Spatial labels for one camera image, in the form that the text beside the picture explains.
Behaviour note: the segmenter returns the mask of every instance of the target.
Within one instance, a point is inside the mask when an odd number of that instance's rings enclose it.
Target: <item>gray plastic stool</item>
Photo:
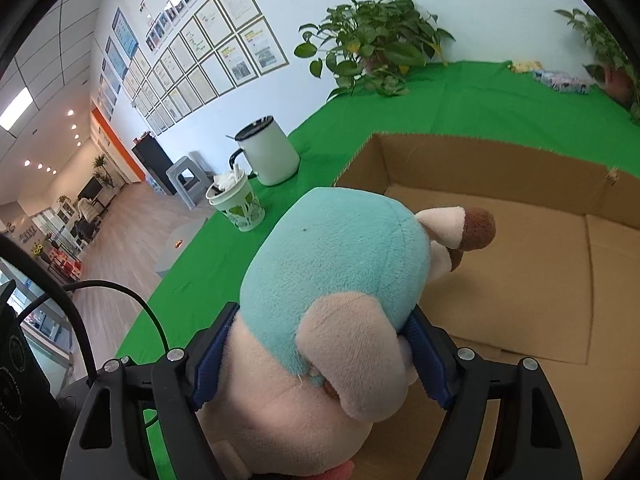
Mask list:
[[[184,170],[189,170],[193,173],[193,178],[185,184],[181,183],[179,179]],[[166,170],[166,176],[169,177],[178,195],[184,200],[189,209],[196,207],[196,204],[204,197],[207,189],[211,186],[211,180],[207,174],[188,156],[184,156]]]

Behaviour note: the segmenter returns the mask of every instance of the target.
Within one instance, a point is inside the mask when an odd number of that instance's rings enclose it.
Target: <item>green cloth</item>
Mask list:
[[[330,186],[374,132],[504,140],[640,177],[640,128],[596,87],[588,95],[558,94],[505,63],[459,62],[429,65],[410,77],[409,88],[396,98],[361,91],[334,99],[293,131],[300,171],[276,187],[252,181],[267,213],[253,231],[241,233],[213,215],[149,299],[171,346],[186,345],[227,301],[238,300],[245,270],[280,217],[308,190]],[[142,313],[118,355],[146,363],[161,354],[156,329]],[[158,424],[149,436],[160,478],[174,478]]]

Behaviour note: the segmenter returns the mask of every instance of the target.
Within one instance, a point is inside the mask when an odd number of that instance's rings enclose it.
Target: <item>pothos plant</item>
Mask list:
[[[580,9],[557,9],[555,12],[567,18],[567,25],[572,25],[581,32],[584,42],[595,49],[597,63],[585,65],[587,72],[604,85],[613,99],[629,108],[636,124],[640,123],[640,80],[613,34],[590,12]]]
[[[404,76],[412,66],[425,66],[426,60],[439,55],[443,38],[455,38],[437,27],[438,15],[423,17],[412,0],[351,0],[327,9],[322,23],[302,25],[304,43],[294,54],[313,60],[309,71],[319,78],[326,66],[338,88],[328,99],[353,92],[357,85],[384,96],[407,94]]]

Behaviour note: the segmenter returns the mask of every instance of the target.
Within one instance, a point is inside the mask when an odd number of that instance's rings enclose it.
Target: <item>plant pot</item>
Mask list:
[[[604,91],[615,102],[629,108],[633,101],[634,85],[624,68],[604,67]]]

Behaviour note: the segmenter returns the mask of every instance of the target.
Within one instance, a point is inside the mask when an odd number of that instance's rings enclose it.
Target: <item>plush toy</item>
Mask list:
[[[343,188],[298,200],[244,276],[217,393],[198,412],[227,478],[349,478],[372,423],[417,378],[398,332],[425,283],[494,235],[482,209],[414,215]]]

